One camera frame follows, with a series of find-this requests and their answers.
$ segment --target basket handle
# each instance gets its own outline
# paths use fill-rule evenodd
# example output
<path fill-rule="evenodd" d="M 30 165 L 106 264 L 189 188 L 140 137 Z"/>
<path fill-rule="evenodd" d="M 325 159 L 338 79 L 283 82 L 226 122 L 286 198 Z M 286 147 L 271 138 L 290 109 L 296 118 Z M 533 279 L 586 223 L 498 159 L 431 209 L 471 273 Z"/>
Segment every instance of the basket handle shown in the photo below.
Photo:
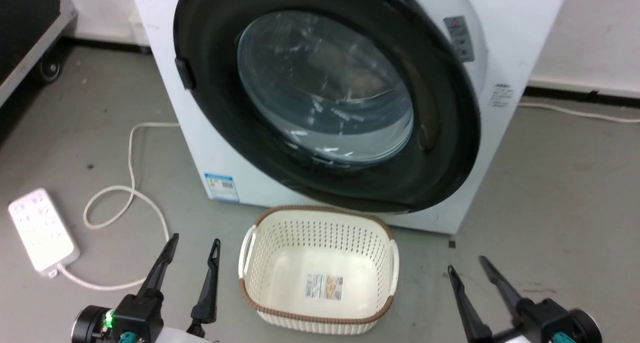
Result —
<path fill-rule="evenodd" d="M 389 296 L 393 296 L 396 293 L 398 287 L 398 276 L 400 275 L 400 252 L 398 252 L 398 243 L 395 239 L 391 239 L 391 263 L 393 265 L 393 277 L 391 278 L 391 289 L 389 290 Z"/>
<path fill-rule="evenodd" d="M 254 224 L 244 235 L 242 239 L 242 246 L 240 247 L 240 258 L 238 259 L 238 278 L 244 279 L 249 268 L 249 259 L 251 258 L 251 252 L 254 250 L 254 243 L 256 242 L 256 225 Z"/>

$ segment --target white power strip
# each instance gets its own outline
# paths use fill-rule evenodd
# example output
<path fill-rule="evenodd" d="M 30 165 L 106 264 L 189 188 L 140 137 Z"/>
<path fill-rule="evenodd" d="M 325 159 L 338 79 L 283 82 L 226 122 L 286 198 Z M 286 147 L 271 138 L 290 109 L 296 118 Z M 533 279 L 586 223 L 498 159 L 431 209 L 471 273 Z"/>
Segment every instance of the white power strip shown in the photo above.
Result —
<path fill-rule="evenodd" d="M 46 190 L 38 188 L 9 204 L 9 215 L 35 270 L 50 279 L 78 259 L 74 244 Z"/>

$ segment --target white plastic basket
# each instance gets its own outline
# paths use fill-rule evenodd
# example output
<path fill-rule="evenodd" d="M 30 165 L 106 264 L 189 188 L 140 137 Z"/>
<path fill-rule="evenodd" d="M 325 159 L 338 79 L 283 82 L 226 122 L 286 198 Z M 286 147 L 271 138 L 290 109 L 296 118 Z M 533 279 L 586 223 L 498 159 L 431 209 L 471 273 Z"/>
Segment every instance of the white plastic basket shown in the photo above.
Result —
<path fill-rule="evenodd" d="M 391 306 L 400 257 L 372 215 L 319 206 L 266 211 L 240 248 L 240 292 L 272 325 L 363 334 Z"/>

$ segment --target brown basket rim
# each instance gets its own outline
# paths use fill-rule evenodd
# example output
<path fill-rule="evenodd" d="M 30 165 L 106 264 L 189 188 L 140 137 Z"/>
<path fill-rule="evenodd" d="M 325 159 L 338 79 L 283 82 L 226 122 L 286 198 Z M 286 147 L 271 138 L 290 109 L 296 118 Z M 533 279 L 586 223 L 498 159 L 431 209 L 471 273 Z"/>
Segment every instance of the brown basket rim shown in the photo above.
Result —
<path fill-rule="evenodd" d="M 387 236 L 389 237 L 390 241 L 394 239 L 394 235 L 391 232 L 391 229 L 381 218 L 378 218 L 377 216 L 371 215 L 371 214 L 354 213 L 352 211 L 334 208 L 332 206 L 314 206 L 314 205 L 275 206 L 273 208 L 266 210 L 265 213 L 261 214 L 260 217 L 256 219 L 256 222 L 254 223 L 254 225 L 256 227 L 259 226 L 260 223 L 262 223 L 267 216 L 278 211 L 320 211 L 320 212 L 347 214 L 350 216 L 367 218 L 369 220 L 376 222 L 378 225 L 382 226 Z M 386 298 L 386 302 L 384 302 L 384 305 L 382 305 L 382 308 L 380 308 L 380 310 L 378 310 L 373 315 L 367 316 L 366 318 L 328 318 L 323 316 L 295 314 L 295 313 L 289 313 L 287 311 L 267 308 L 263 305 L 256 303 L 249 296 L 249 292 L 247 292 L 247 286 L 245 284 L 244 278 L 241 278 L 239 280 L 239 283 L 240 283 L 240 293 L 242 294 L 242 297 L 244 298 L 245 302 L 247 302 L 249 306 L 251 306 L 251 308 L 255 309 L 258 312 L 270 314 L 272 316 L 279 316 L 282 318 L 289 318 L 291 320 L 306 321 L 306 322 L 313 322 L 313 323 L 325 323 L 330 325 L 366 325 L 368 323 L 373 323 L 379 320 L 382 316 L 384 316 L 387 313 L 387 311 L 389 311 L 389 309 L 391 308 L 391 303 L 393 303 L 393 300 L 394 300 L 394 296 L 389 295 Z"/>

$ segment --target washing machine door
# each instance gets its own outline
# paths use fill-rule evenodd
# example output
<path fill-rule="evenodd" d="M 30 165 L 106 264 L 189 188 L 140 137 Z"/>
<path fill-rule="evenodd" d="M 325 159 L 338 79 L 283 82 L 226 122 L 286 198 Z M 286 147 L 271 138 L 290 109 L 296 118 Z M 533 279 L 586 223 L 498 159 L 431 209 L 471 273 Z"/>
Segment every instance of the washing machine door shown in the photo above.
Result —
<path fill-rule="evenodd" d="M 174 44 L 215 129 L 308 197 L 418 211 L 454 193 L 476 159 L 471 81 L 408 0 L 180 0 Z"/>

